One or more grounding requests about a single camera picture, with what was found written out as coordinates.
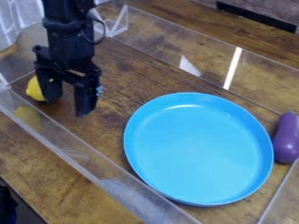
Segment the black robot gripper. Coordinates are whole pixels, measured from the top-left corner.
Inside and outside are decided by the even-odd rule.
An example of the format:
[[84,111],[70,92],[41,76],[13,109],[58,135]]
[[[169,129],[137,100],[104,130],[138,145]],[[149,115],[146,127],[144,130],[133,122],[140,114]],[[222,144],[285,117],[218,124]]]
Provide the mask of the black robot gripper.
[[89,18],[68,22],[45,18],[48,45],[36,45],[34,70],[41,94],[48,103],[61,96],[61,83],[73,85],[76,117],[86,116],[102,95],[98,83],[101,72],[92,62],[94,45],[93,21]]

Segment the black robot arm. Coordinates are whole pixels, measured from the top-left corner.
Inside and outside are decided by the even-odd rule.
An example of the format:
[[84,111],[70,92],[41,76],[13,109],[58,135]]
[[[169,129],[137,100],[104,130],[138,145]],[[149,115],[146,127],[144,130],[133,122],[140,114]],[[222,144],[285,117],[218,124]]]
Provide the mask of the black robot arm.
[[96,107],[101,94],[101,70],[92,62],[94,55],[93,0],[41,0],[42,27],[48,46],[36,45],[34,72],[41,94],[48,103],[62,96],[62,83],[73,86],[76,117]]

